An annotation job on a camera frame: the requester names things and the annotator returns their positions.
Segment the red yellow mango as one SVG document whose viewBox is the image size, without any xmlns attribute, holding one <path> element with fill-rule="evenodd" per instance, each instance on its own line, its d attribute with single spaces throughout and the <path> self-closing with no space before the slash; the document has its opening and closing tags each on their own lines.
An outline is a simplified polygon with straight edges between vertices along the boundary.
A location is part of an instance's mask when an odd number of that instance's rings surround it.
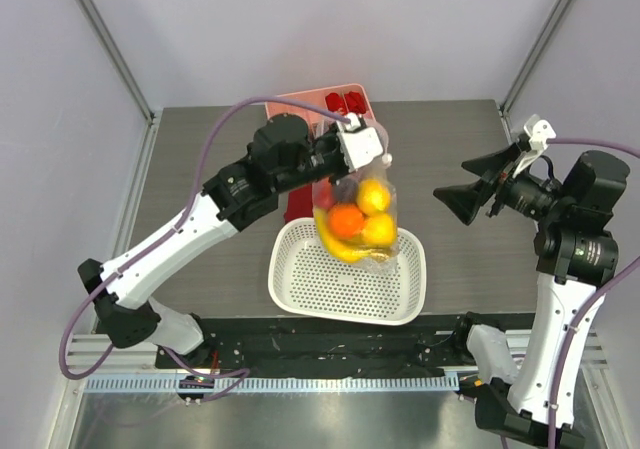
<svg viewBox="0 0 640 449">
<path fill-rule="evenodd" d="M 332 186 L 327 183 L 318 183 L 313 192 L 313 204 L 315 207 L 329 211 L 335 205 Z"/>
</svg>

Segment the small dark plum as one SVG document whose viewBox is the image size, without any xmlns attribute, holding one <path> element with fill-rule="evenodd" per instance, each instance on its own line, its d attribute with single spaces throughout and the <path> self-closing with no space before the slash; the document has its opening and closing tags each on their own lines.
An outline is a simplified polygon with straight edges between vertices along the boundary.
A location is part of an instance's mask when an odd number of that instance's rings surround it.
<svg viewBox="0 0 640 449">
<path fill-rule="evenodd" d="M 336 203 L 353 204 L 358 194 L 358 182 L 352 178 L 343 178 L 333 186 L 333 196 Z"/>
</svg>

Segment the yellow lemon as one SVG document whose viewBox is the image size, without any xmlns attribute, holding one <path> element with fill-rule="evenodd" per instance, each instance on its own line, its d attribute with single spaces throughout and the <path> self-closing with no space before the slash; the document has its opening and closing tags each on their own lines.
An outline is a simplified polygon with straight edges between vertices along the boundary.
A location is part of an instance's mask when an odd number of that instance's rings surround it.
<svg viewBox="0 0 640 449">
<path fill-rule="evenodd" d="M 382 181 L 364 179 L 358 185 L 356 204 L 367 216 L 383 213 L 391 205 L 391 193 Z"/>
</svg>

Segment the orange fruit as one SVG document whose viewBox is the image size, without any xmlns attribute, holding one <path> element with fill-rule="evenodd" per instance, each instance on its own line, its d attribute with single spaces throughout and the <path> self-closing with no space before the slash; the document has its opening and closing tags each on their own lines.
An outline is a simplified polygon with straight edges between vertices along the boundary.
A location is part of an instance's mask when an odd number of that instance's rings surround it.
<svg viewBox="0 0 640 449">
<path fill-rule="evenodd" d="M 335 204 L 328 212 L 328 227 L 333 235 L 351 239 L 362 231 L 364 213 L 356 204 Z"/>
</svg>

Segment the clear zip top bag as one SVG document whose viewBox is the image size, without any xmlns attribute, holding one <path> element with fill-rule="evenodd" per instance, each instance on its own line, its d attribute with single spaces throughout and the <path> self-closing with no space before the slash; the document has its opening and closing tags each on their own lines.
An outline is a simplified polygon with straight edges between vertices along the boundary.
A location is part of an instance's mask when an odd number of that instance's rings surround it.
<svg viewBox="0 0 640 449">
<path fill-rule="evenodd" d="M 373 119 L 383 153 L 366 166 L 311 186 L 314 223 L 327 252 L 335 259 L 374 274 L 393 271 L 399 252 L 396 188 L 388 177 L 393 162 L 389 136 Z"/>
</svg>

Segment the yellow banana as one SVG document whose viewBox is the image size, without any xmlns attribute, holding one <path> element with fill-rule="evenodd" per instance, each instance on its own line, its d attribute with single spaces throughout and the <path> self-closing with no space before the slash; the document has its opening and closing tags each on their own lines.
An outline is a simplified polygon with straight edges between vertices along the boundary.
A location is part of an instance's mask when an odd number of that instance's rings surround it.
<svg viewBox="0 0 640 449">
<path fill-rule="evenodd" d="M 344 263 L 355 264 L 367 258 L 380 262 L 394 255 L 391 249 L 368 248 L 341 241 L 330 232 L 328 215 L 323 209 L 314 208 L 313 218 L 317 234 L 327 252 Z"/>
</svg>

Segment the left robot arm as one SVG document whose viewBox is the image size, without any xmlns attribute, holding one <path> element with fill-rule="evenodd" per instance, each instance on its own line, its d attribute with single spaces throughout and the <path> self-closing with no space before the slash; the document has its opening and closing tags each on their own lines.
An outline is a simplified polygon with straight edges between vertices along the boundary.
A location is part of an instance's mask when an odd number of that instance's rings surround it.
<svg viewBox="0 0 640 449">
<path fill-rule="evenodd" d="M 199 317 L 164 306 L 155 291 L 206 250 L 274 212 L 281 194 L 353 172 L 347 138 L 362 126 L 348 114 L 314 138 L 303 118 L 276 115 L 255 131 L 243 157 L 196 180 L 186 206 L 164 226 L 115 259 L 81 263 L 79 276 L 111 345 L 151 342 L 190 367 L 205 366 L 213 344 Z"/>
</svg>

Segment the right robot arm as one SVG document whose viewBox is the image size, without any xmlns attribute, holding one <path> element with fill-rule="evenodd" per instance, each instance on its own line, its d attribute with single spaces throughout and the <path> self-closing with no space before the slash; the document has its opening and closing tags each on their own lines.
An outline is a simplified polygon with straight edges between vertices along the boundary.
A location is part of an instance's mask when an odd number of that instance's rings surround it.
<svg viewBox="0 0 640 449">
<path fill-rule="evenodd" d="M 606 226 L 623 195 L 629 166 L 600 150 L 583 152 L 564 180 L 540 179 L 526 163 L 526 144 L 463 162 L 477 175 L 469 185 L 441 187 L 434 196 L 462 223 L 491 206 L 535 221 L 537 303 L 522 363 L 505 330 L 469 312 L 451 336 L 457 360 L 475 363 L 480 384 L 460 395 L 475 401 L 479 429 L 535 448 L 581 448 L 574 428 L 574 392 L 593 319 L 604 296 L 621 279 L 619 247 Z"/>
</svg>

